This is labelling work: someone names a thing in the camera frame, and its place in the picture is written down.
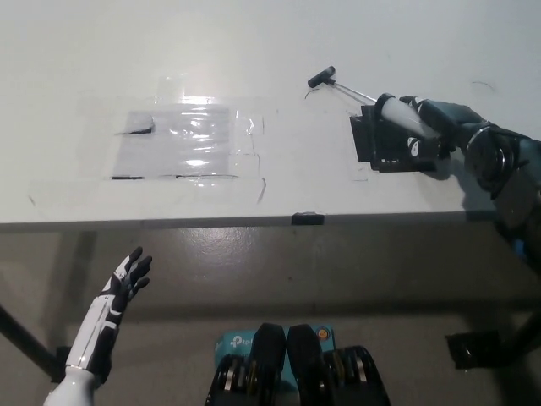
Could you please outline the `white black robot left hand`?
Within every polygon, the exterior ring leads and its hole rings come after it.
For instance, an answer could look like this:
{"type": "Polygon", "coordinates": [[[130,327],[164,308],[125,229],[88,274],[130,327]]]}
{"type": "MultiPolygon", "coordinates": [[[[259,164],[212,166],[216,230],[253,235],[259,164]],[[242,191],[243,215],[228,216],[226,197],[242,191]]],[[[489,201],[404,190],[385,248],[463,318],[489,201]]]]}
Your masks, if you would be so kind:
{"type": "Polygon", "coordinates": [[[128,304],[145,288],[152,257],[138,247],[127,255],[93,299],[64,363],[64,377],[45,405],[92,405],[112,369],[112,351],[128,304]]]}

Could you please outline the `black teal robot right hand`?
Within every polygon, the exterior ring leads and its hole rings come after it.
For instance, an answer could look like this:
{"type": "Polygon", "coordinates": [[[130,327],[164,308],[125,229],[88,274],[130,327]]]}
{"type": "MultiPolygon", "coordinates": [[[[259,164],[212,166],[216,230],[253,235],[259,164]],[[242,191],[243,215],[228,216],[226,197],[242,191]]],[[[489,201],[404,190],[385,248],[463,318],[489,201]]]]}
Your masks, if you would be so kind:
{"type": "Polygon", "coordinates": [[[403,96],[400,101],[411,107],[422,123],[435,132],[435,136],[408,139],[409,154],[414,161],[448,159],[456,148],[465,148],[475,133],[489,126],[488,120],[465,105],[416,96],[403,96]]]}

